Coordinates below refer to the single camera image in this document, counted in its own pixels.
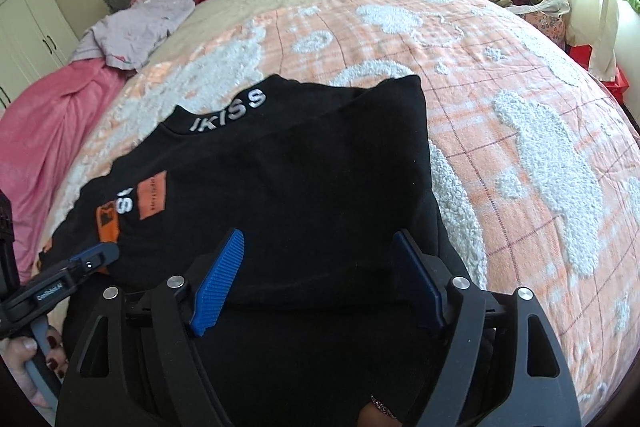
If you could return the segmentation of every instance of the orange patch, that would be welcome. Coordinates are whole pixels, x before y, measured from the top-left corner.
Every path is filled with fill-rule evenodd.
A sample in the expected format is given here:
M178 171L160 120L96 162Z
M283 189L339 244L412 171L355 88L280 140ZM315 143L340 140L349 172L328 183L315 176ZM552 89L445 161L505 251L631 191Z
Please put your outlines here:
M166 199L166 171L159 172L138 184L138 210L140 219L146 219L164 210Z
M120 235L118 214L113 201L95 209L95 220L98 226L98 237L102 243L117 243Z

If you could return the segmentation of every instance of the metal bolt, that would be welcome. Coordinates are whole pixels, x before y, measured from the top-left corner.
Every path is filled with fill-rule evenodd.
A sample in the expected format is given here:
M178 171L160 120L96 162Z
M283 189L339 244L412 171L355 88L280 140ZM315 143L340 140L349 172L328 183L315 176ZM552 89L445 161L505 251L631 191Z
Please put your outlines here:
M118 296L118 289L116 286L109 286L104 292L102 292L102 296L105 299L114 299Z
M174 275L172 277L169 277L169 279L166 280L166 285L173 290L182 287L183 284L184 284L184 277L182 275Z
M518 297L530 301L533 298L533 292L529 288L518 288Z
M469 279L465 279L464 277L453 277L453 286L458 288L459 290L466 290L471 286Z

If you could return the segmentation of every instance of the red plastic container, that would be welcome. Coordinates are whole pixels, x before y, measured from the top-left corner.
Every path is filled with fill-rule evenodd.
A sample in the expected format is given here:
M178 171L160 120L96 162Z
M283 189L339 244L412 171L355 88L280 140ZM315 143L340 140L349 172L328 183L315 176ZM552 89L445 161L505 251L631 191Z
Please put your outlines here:
M591 46L576 46L571 48L569 56L575 60L585 70L589 70L589 59L591 58ZM612 82L603 82L613 97L618 100L619 104L623 104L623 93L629 88L629 82L625 73L620 68L616 68L616 77Z

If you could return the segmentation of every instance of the pink cloth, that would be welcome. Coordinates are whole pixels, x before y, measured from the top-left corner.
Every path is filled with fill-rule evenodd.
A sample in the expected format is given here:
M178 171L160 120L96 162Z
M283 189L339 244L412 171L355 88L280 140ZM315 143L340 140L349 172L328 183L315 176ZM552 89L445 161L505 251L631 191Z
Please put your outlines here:
M28 87L2 116L0 189L12 205L21 281L31 276L58 186L126 74L103 58L73 62Z

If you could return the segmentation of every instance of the ridged blue pad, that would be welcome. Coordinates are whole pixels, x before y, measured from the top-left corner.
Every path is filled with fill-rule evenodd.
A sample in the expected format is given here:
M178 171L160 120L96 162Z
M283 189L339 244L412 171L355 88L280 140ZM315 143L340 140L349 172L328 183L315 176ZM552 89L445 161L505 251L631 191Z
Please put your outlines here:
M234 230L196 291L190 327L198 337L216 325L243 257L244 235L240 230Z

